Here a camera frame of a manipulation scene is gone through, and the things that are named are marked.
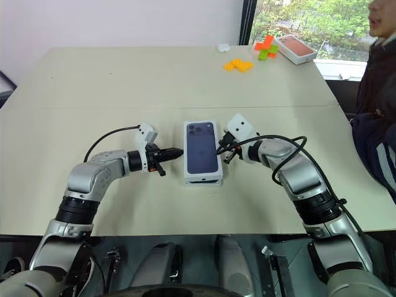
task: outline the phone image on box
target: phone image on box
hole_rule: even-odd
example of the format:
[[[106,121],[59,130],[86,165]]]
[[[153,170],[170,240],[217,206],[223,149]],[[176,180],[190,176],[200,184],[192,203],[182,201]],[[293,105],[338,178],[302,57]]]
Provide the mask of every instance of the phone image on box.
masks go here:
[[[213,124],[188,124],[186,138],[188,173],[199,174],[218,171]]]

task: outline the iphone box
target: iphone box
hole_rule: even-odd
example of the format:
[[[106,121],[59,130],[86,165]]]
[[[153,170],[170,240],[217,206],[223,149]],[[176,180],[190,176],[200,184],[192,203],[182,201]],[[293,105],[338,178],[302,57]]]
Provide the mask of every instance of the iphone box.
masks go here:
[[[278,51],[296,65],[316,59],[317,51],[310,48],[294,35],[276,38],[273,43],[279,46]]]
[[[216,121],[184,122],[184,184],[219,186],[223,179]]]

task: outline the white table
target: white table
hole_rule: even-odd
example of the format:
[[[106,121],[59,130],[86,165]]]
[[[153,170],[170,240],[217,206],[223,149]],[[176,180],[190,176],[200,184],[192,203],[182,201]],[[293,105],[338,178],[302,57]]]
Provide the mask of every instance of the white table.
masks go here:
[[[221,66],[232,58],[248,58],[251,51],[245,47],[233,48],[226,55],[212,48],[156,51],[167,52],[172,59],[179,57],[182,65],[175,63],[169,68],[168,63],[158,64],[156,58],[142,58],[146,63],[139,63],[133,57],[149,56],[150,50],[145,48],[57,49],[17,89],[0,110],[0,234],[42,235],[56,215],[70,170],[104,133],[148,121],[159,130],[156,143],[160,147],[183,147],[184,120],[215,118],[222,131],[236,112],[261,133],[306,135],[306,148],[339,198],[348,200],[347,206],[361,227],[395,228],[396,206],[364,169],[348,122],[313,63],[297,67],[279,56],[263,63],[254,60],[254,69],[242,74],[226,72]],[[184,55],[187,52],[200,58],[190,59]],[[154,68],[153,77],[146,76]],[[271,71],[287,79],[262,79]],[[111,75],[121,82],[108,79]],[[85,81],[79,82],[76,76],[85,77]],[[178,88],[174,80],[179,81]],[[138,83],[132,87],[125,85],[128,81]],[[265,97],[260,95],[264,90],[273,94],[277,90],[281,95]],[[310,93],[318,96],[312,99]],[[133,131],[115,134],[93,153],[134,150],[133,138]],[[167,172],[164,178],[156,173],[133,173],[115,181],[99,206],[93,234],[304,232],[284,190],[260,164],[233,160],[224,165],[225,179],[219,188],[184,187],[183,158],[163,167]]]

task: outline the white wall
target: white wall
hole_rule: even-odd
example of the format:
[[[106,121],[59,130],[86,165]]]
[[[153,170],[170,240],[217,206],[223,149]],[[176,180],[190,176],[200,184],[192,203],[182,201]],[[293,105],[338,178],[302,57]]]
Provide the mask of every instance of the white wall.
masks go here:
[[[238,44],[243,0],[0,0],[0,70],[19,84],[54,46]]]

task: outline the gray floor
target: gray floor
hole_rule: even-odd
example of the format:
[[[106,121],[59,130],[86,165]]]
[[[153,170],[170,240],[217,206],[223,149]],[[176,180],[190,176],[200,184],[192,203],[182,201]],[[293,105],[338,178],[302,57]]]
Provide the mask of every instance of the gray floor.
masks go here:
[[[243,248],[249,266],[254,276],[256,296],[265,296],[270,290],[262,288],[260,281],[257,252],[268,245],[277,255],[286,256],[289,261],[291,279],[296,296],[321,297],[326,296],[326,286],[321,283],[312,269],[312,264],[306,249],[308,239],[298,239],[285,243],[270,243],[262,235],[234,236]],[[107,271],[108,261],[106,251],[117,247],[122,251],[120,271],[114,277],[111,291],[128,287],[131,278],[140,262],[155,245],[166,242],[180,244],[183,247],[183,283],[195,283],[216,286],[218,283],[217,269],[213,259],[213,250],[216,236],[142,236],[142,237],[109,237],[103,238],[101,244],[94,248],[94,253],[103,270]],[[277,296],[281,296],[277,275],[273,272],[273,284]],[[84,291],[84,297],[98,296],[102,293],[102,280],[98,270],[95,271],[92,281]]]

